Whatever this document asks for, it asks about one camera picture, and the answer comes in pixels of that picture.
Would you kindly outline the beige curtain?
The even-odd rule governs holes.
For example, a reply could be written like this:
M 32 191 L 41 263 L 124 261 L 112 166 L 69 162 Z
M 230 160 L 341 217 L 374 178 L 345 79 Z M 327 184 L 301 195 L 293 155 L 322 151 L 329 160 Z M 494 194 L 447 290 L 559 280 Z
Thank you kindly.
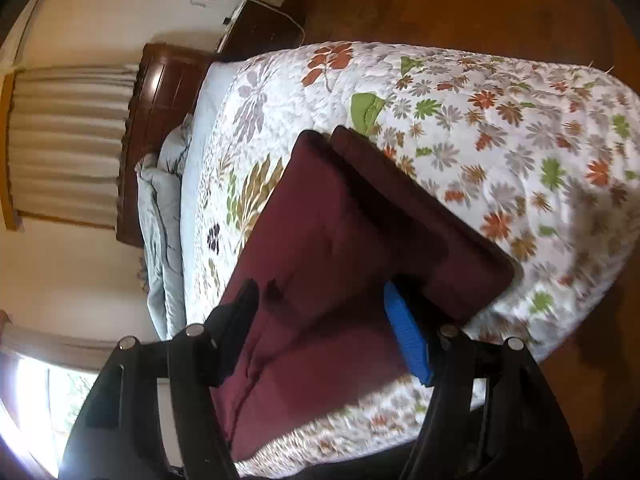
M 12 205 L 22 216 L 114 229 L 135 65 L 15 74 L 8 114 Z

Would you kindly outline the dark wooden headboard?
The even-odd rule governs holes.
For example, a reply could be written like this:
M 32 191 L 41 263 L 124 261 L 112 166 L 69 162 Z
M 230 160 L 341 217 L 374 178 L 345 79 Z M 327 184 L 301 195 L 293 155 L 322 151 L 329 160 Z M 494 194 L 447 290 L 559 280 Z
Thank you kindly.
M 143 246 L 134 167 L 145 154 L 157 154 L 166 136 L 194 112 L 209 66 L 218 58 L 172 44 L 144 46 L 120 153 L 115 233 L 122 244 Z

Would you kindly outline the dark wooden nightstand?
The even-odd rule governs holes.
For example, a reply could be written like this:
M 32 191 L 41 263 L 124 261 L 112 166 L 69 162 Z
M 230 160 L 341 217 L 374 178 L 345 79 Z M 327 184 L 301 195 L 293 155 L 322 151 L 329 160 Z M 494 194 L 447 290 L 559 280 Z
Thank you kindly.
M 273 51 L 294 49 L 305 39 L 305 31 L 292 16 L 262 0 L 243 0 L 224 21 L 217 60 L 240 62 Z

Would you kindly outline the floral quilted bedspread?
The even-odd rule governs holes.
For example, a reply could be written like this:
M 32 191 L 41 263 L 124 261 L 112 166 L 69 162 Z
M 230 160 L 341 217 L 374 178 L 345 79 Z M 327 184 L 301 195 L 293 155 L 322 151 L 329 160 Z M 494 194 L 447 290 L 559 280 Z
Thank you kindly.
M 204 322 L 298 136 L 364 136 L 500 248 L 515 278 L 462 324 L 543 361 L 613 285 L 639 237 L 639 99 L 592 67 L 408 44 L 327 42 L 215 63 L 181 185 L 186 318 Z M 432 392 L 406 371 L 232 463 L 282 479 L 413 440 Z

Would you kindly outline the light blue comforter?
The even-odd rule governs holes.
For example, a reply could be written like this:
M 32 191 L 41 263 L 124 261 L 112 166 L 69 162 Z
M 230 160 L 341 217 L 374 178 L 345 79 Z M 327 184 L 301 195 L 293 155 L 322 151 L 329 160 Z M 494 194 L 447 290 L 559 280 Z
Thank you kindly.
M 166 136 L 160 151 L 134 167 L 148 294 L 146 306 L 160 339 L 186 327 L 180 235 L 181 185 L 192 140 L 192 115 Z

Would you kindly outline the maroon pants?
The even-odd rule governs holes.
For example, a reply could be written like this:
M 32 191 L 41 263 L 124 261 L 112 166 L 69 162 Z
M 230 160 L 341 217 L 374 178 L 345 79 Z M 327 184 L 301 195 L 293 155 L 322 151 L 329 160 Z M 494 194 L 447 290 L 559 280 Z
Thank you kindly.
M 213 392 L 235 460 L 406 371 L 384 310 L 401 276 L 418 308 L 465 324 L 512 283 L 510 258 L 364 136 L 306 130 L 248 239 L 224 299 L 259 306 L 233 374 Z

